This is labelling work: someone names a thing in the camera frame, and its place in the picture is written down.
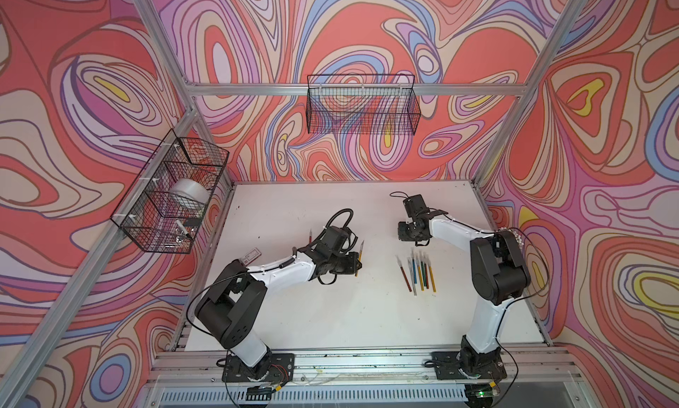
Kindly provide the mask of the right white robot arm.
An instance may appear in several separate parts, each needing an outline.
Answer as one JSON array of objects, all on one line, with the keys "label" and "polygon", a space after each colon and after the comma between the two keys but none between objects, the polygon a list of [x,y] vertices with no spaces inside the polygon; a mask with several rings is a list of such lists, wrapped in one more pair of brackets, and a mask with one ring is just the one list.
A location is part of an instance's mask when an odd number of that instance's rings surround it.
[{"label": "right white robot arm", "polygon": [[402,203],[409,220],[398,224],[399,240],[426,246],[438,239],[470,256],[471,282],[478,299],[458,362],[466,376],[479,375],[482,367],[501,360],[502,323],[532,281],[517,237],[510,231],[484,231],[456,220],[444,210],[427,206],[420,194],[405,195]]}]

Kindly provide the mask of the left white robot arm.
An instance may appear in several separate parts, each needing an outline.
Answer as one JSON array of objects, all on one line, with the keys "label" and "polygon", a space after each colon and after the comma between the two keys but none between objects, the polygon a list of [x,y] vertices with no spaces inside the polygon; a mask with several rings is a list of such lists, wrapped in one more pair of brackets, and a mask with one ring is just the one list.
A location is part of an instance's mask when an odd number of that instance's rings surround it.
[{"label": "left white robot arm", "polygon": [[260,370],[270,364],[271,349],[254,332],[268,296],[297,284],[318,281],[325,275],[334,284],[340,275],[355,275],[362,268],[355,250],[358,237],[348,227],[327,226],[301,248],[282,260],[246,266],[235,260],[191,304],[203,333],[216,339],[245,367]]}]

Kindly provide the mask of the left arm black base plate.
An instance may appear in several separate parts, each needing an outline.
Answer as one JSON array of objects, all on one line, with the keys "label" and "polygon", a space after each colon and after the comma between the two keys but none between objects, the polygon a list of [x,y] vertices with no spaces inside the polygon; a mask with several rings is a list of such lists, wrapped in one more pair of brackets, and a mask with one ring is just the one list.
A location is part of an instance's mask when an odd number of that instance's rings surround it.
[{"label": "left arm black base plate", "polygon": [[293,380],[295,355],[291,352],[267,353],[254,367],[248,367],[235,355],[227,355],[217,365],[223,368],[224,383],[285,384]]}]

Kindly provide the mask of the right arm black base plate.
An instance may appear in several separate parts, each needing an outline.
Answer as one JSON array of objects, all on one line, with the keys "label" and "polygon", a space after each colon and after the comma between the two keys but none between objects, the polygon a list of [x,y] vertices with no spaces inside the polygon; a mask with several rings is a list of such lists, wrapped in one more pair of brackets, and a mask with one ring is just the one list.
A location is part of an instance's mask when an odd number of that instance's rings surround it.
[{"label": "right arm black base plate", "polygon": [[428,362],[438,380],[502,381],[507,378],[500,348],[481,354],[467,349],[434,351]]}]

